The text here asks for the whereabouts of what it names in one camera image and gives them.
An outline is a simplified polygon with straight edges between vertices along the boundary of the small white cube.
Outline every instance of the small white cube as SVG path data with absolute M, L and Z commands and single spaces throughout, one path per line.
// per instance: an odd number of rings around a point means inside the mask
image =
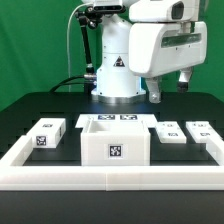
M 66 131 L 64 118 L 41 118 L 27 133 L 34 148 L 56 148 Z
M 196 143 L 206 143 L 208 136 L 215 136 L 221 139 L 221 136 L 212 128 L 208 121 L 188 121 L 186 128 Z
M 176 121 L 158 122 L 156 132 L 161 143 L 186 143 L 187 138 Z
M 145 123 L 89 120 L 81 133 L 83 166 L 150 164 L 150 133 Z

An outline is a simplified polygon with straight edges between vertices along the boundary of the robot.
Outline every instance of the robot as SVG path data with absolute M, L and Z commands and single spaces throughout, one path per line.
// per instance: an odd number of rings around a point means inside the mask
M 193 66 L 205 61 L 207 28 L 198 22 L 200 0 L 83 0 L 76 13 L 81 25 L 87 73 L 94 73 L 88 46 L 88 25 L 102 26 L 102 65 L 97 70 L 93 99 L 105 103 L 161 101 L 160 77 L 180 70 L 178 91 L 186 92 Z M 129 7 L 129 18 L 119 17 Z

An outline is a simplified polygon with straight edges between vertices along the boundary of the table surface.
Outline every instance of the table surface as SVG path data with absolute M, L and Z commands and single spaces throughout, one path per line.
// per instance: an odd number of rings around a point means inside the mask
M 160 104 L 147 101 L 110 105 L 84 93 L 31 93 L 0 112 L 0 156 L 43 117 L 66 118 L 57 149 L 34 149 L 26 166 L 80 165 L 80 114 L 154 114 L 177 121 L 187 144 L 161 144 L 151 132 L 151 165 L 211 165 L 204 144 L 195 144 L 186 121 L 209 121 L 224 136 L 224 103 L 204 93 L 166 93 Z M 0 192 L 2 223 L 222 223 L 223 191 Z

